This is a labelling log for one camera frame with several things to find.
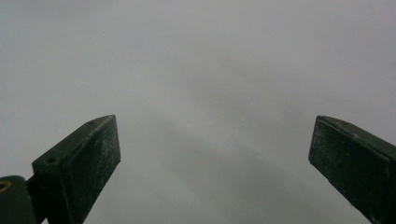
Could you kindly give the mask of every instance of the gray background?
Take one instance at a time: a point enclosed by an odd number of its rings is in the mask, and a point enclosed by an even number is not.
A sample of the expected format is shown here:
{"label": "gray background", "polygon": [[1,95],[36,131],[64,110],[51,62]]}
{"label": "gray background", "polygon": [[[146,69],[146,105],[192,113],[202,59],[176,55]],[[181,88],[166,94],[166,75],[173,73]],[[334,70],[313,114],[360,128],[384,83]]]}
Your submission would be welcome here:
{"label": "gray background", "polygon": [[309,165],[316,115],[395,144],[396,4],[0,1],[0,176],[116,114],[86,223],[368,223]]}

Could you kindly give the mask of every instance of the white surface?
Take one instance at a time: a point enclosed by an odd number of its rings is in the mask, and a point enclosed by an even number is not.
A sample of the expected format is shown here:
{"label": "white surface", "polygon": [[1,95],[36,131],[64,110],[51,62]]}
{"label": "white surface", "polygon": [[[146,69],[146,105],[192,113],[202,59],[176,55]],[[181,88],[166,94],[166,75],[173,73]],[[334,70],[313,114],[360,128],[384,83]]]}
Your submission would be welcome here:
{"label": "white surface", "polygon": [[395,144],[394,1],[0,2],[0,176],[116,114],[86,223],[368,223],[309,165],[316,115]]}

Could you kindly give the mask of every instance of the white backdrop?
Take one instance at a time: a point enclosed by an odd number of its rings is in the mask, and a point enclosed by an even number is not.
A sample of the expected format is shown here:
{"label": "white backdrop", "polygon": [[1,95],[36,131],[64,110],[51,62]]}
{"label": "white backdrop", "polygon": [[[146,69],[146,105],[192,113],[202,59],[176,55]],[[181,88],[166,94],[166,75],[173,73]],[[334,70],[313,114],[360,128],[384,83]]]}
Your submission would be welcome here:
{"label": "white backdrop", "polygon": [[0,1],[0,176],[85,121],[121,164],[86,223],[368,223],[307,155],[316,115],[395,144],[396,3]]}

